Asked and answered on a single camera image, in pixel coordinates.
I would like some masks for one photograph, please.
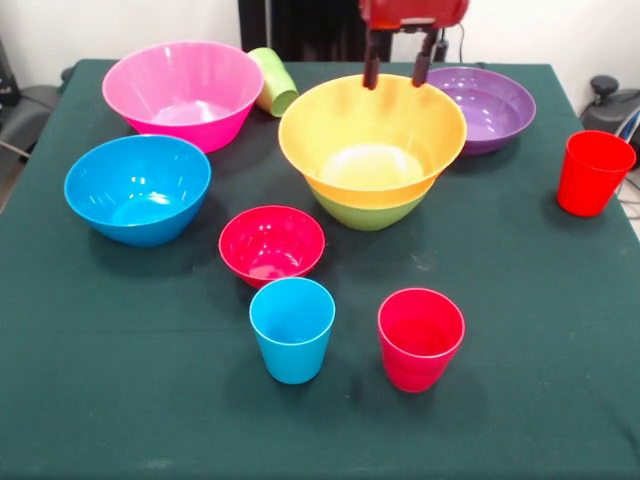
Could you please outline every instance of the light green cup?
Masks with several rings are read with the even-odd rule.
[[[251,50],[248,55],[264,74],[264,87],[256,103],[274,117],[282,117],[289,105],[298,98],[298,89],[278,54],[270,48]]]

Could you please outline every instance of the plastic bowl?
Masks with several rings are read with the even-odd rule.
[[[263,83],[242,50],[182,41],[123,58],[107,72],[102,94],[139,133],[172,135],[209,153],[235,138]]]
[[[445,67],[429,72],[429,83],[449,95],[467,119],[464,156],[505,146],[536,116],[536,102],[519,83],[481,68]]]
[[[265,205],[234,217],[218,248],[227,266],[252,287],[283,277],[302,277],[324,252],[324,233],[310,215],[292,207]]]
[[[69,206],[105,236],[136,247],[176,238],[191,222],[211,182],[207,157],[174,137],[112,140],[69,170]]]
[[[340,205],[382,209],[423,195],[455,160],[467,129],[460,108],[430,85],[381,74],[323,83],[300,96],[279,127],[280,147],[311,188]]]
[[[420,194],[414,200],[404,205],[389,208],[366,209],[340,205],[315,190],[311,190],[320,205],[338,222],[355,230],[375,231],[382,230],[397,221],[403,219],[416,208],[426,193]]]

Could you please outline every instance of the plastic cup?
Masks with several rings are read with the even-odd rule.
[[[389,296],[378,312],[382,363],[391,383],[420,393],[444,373],[462,338],[462,312],[441,293],[408,288]]]
[[[264,86],[256,103],[274,117],[282,117],[289,105],[298,98],[296,84],[272,49],[256,48],[248,55],[256,61],[264,75]]]
[[[256,293],[249,317],[273,378],[299,384],[318,374],[335,313],[331,294],[308,278],[275,280]]]
[[[635,161],[633,148],[615,135],[593,130],[573,134],[567,142],[558,204],[581,217],[598,215]]]

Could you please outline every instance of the pink bowl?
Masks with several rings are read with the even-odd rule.
[[[233,218],[222,230],[222,260],[252,287],[302,277],[324,252],[324,233],[313,217],[292,207],[266,205]]]
[[[182,138],[209,153],[235,138],[263,83],[242,50],[183,41],[123,58],[104,77],[102,95],[139,133]]]

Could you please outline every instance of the blue cup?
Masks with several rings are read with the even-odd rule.
[[[281,278],[262,287],[251,301],[249,317],[271,376],[287,384],[315,377],[335,314],[331,294],[308,278]]]

